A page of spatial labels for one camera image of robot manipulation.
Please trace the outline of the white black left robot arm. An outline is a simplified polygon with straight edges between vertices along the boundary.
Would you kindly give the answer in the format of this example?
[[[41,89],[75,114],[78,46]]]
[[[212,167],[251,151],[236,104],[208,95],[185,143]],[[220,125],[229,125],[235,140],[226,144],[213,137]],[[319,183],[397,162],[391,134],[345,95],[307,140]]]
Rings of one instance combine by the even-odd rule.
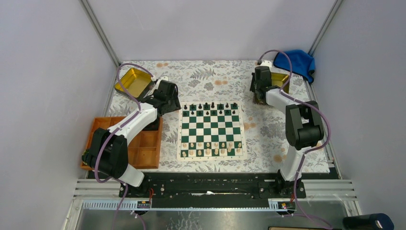
[[[166,113],[180,110],[178,87],[167,80],[159,80],[158,87],[149,96],[137,103],[138,109],[119,123],[94,131],[90,148],[82,155],[82,162],[95,173],[101,172],[109,178],[130,185],[137,197],[148,192],[144,174],[129,163],[130,142],[148,125]]]

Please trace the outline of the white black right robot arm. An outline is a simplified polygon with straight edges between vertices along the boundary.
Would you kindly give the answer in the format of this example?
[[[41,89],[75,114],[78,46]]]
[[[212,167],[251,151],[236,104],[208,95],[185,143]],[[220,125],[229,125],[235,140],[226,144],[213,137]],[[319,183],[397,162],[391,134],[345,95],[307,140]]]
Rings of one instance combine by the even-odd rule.
[[[270,67],[255,67],[250,91],[258,102],[273,106],[285,115],[285,135],[290,146],[279,169],[282,180],[275,183],[274,190],[278,196],[287,197],[294,189],[292,181],[301,177],[304,152],[324,138],[324,127],[316,101],[300,103],[281,94],[280,87],[272,84],[271,77]]]

